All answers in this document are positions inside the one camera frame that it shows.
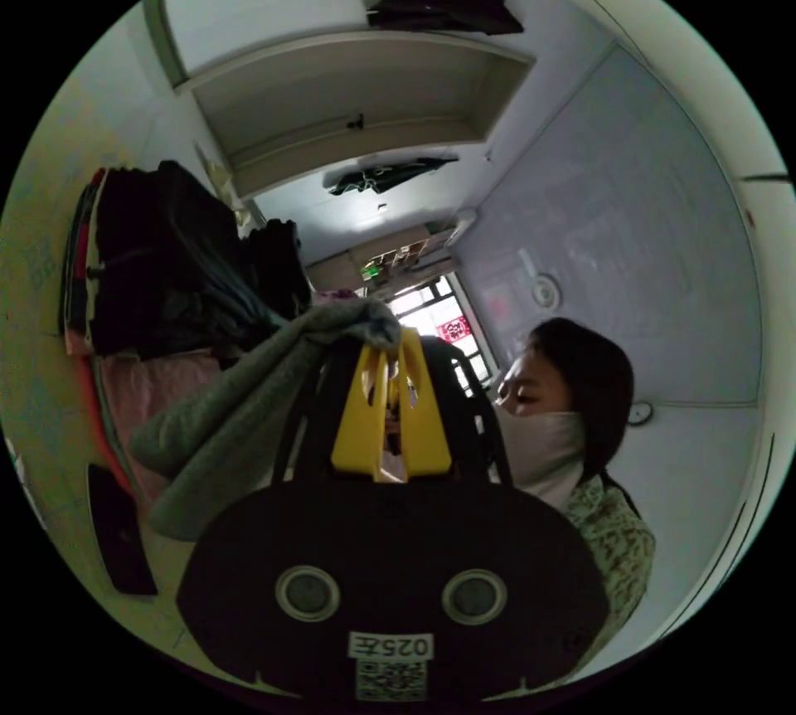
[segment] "number label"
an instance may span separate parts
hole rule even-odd
[[[352,659],[386,659],[392,663],[425,662],[434,659],[434,636],[349,632],[348,656]]]

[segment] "black phone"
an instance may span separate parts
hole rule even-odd
[[[95,464],[86,471],[86,488],[99,554],[114,588],[128,596],[156,596],[135,501],[113,473]]]

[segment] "window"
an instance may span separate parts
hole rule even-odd
[[[421,336],[438,336],[461,350],[486,388],[497,370],[491,368],[493,360],[488,348],[476,338],[483,335],[478,325],[474,324],[472,310],[466,308],[469,315],[465,314],[463,301],[463,294],[457,294],[450,281],[442,276],[430,284],[400,292],[387,301],[387,305],[401,325],[416,328]],[[462,388],[468,396],[472,395],[464,370],[458,364],[456,367],[456,376]]]

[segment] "woman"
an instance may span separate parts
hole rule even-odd
[[[572,320],[548,320],[497,393],[518,487],[563,510],[579,483],[605,481],[633,404],[633,368],[619,346]]]
[[[609,339],[555,318],[533,331],[497,393],[515,485],[570,520],[603,575],[609,617],[575,674],[633,614],[652,571],[655,538],[606,469],[624,437],[633,368]]]

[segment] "pink blanket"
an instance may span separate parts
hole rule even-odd
[[[99,369],[124,458],[143,496],[141,504],[148,508],[168,481],[128,452],[130,436],[155,414],[209,383],[221,371],[218,361],[200,353],[146,362],[110,356],[100,359]]]

